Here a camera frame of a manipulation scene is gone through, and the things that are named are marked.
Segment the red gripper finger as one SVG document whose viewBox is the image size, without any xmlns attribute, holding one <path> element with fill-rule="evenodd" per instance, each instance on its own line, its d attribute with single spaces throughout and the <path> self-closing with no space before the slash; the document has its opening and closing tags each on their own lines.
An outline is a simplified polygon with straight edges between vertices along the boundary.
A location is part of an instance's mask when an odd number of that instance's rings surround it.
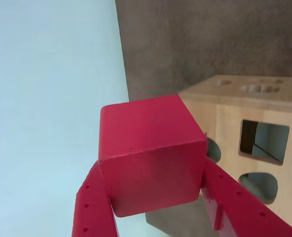
<svg viewBox="0 0 292 237">
<path fill-rule="evenodd" d="M 292 227 L 211 159 L 204 161 L 201 192 L 221 237 L 292 237 Z"/>
<path fill-rule="evenodd" d="M 113 210 L 97 162 L 76 194 L 72 237 L 118 237 Z"/>
</svg>

